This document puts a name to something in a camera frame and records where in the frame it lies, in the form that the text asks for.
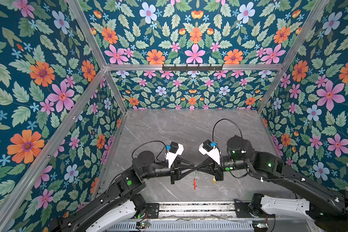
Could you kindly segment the metal keyring with red handle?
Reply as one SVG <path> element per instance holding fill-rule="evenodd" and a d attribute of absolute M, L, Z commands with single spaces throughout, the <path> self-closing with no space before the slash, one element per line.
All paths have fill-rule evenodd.
<path fill-rule="evenodd" d="M 199 171 L 194 171 L 194 178 L 193 178 L 193 188 L 194 190 L 197 189 L 197 180 L 199 178 Z"/>

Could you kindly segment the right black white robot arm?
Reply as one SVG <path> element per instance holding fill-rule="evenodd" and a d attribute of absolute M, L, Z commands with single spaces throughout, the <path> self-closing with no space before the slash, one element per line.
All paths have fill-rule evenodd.
<path fill-rule="evenodd" d="M 330 190 L 305 177 L 285 164 L 279 157 L 255 151 L 249 140 L 235 135 L 227 141 L 223 156 L 214 141 L 199 145 L 199 152 L 208 158 L 198 166 L 198 171 L 213 174 L 216 181 L 224 179 L 224 172 L 246 170 L 246 174 L 271 182 L 299 195 L 300 199 L 272 198 L 254 194 L 250 209 L 257 214 L 284 214 L 306 218 L 327 232 L 348 232 L 348 194 Z"/>

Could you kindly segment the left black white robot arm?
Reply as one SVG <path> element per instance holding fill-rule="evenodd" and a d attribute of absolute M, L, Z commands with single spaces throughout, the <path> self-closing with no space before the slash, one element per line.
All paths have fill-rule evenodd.
<path fill-rule="evenodd" d="M 151 151 L 143 151 L 132 160 L 132 166 L 117 175 L 95 200 L 68 217 L 49 223 L 51 232 L 103 232 L 130 218 L 144 218 L 147 203 L 139 193 L 146 178 L 168 177 L 175 170 L 168 161 L 157 162 Z"/>

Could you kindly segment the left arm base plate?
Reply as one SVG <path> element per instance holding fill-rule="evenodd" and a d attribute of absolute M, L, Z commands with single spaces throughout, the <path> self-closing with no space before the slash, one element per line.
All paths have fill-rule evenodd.
<path fill-rule="evenodd" d="M 159 203 L 148 203 L 143 213 L 138 215 L 140 220 L 143 219 L 158 219 L 160 204 Z"/>

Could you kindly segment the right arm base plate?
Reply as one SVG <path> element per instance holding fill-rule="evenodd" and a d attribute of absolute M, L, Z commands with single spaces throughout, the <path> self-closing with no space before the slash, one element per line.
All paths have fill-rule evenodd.
<path fill-rule="evenodd" d="M 234 199 L 235 213 L 238 218 L 274 218 L 275 214 L 268 214 L 262 210 L 263 194 L 254 194 L 250 202 Z"/>

